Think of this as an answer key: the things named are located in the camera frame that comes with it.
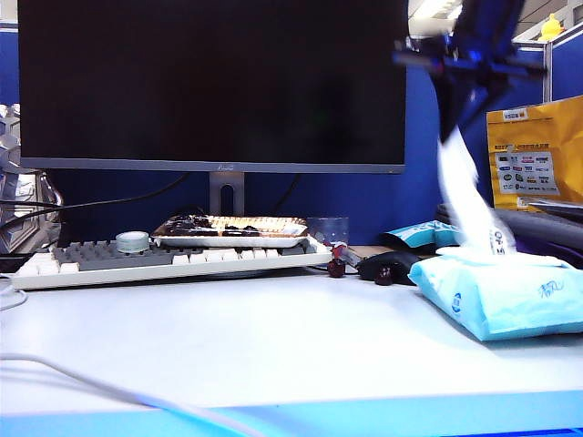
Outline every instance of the glass cup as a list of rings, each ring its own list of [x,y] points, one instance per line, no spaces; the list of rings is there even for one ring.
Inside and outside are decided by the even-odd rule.
[[[325,246],[348,246],[347,217],[308,217],[308,233]]]

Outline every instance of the blue wall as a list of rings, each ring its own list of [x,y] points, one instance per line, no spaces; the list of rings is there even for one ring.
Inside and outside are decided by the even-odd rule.
[[[0,32],[0,103],[18,102],[18,34]]]
[[[583,95],[583,35],[553,50],[553,98]]]
[[[17,100],[16,34],[0,33],[2,99]],[[539,53],[521,54],[539,61]],[[539,103],[540,83],[521,84],[496,107],[507,108]],[[402,175],[304,175],[280,209],[283,216],[336,216],[351,220],[351,243],[374,244],[381,232],[433,219],[441,203],[437,183],[437,106],[433,86],[424,71],[407,72],[406,169]],[[479,190],[491,199],[487,165],[485,116],[465,132],[466,143],[478,166]],[[176,178],[172,172],[113,170],[51,170],[50,177],[67,204],[104,198],[124,198],[155,190]],[[293,175],[253,174],[246,178],[248,215],[270,214]],[[207,175],[194,173],[181,186],[160,197],[141,202],[68,211],[72,239],[111,239],[128,229],[153,230],[170,214],[187,205],[208,207]]]

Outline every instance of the white keycap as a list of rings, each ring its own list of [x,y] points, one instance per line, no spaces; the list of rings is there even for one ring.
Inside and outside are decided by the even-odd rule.
[[[205,250],[204,254],[207,256],[207,262],[222,261],[222,253],[220,250]]]
[[[37,265],[39,275],[56,275],[59,272],[59,265],[56,260],[39,262]]]
[[[244,250],[240,253],[241,259],[255,259],[255,255],[253,255],[252,250]]]
[[[188,255],[174,255],[172,258],[172,264],[188,264],[189,263],[189,256]]]
[[[52,252],[43,252],[33,255],[30,261],[34,263],[40,263],[44,261],[52,261],[53,259],[55,259],[55,255],[53,255]]]
[[[277,249],[267,249],[265,250],[265,255],[267,258],[273,259],[279,257],[280,252],[278,252]]]
[[[77,273],[79,271],[78,262],[65,262],[61,264],[61,273]]]
[[[225,251],[222,254],[223,261],[234,261],[236,259],[239,259],[239,254],[237,253],[237,250],[235,250],[235,249]]]
[[[18,269],[16,273],[18,276],[37,276],[38,266],[34,262],[27,262],[24,266]]]
[[[254,249],[253,254],[255,255],[255,259],[266,259],[267,255],[265,254],[265,250],[263,249]]]
[[[190,264],[200,264],[207,262],[207,256],[204,253],[194,253],[190,255]]]

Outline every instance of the keyboard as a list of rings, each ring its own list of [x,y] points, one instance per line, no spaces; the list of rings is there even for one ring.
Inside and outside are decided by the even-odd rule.
[[[43,290],[181,278],[327,263],[330,250],[312,237],[288,249],[164,248],[121,253],[116,241],[72,243],[31,257],[12,277],[17,290]]]

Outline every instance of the monitor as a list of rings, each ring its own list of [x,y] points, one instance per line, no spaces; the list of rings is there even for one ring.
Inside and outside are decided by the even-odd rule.
[[[31,168],[398,173],[405,0],[20,2]]]

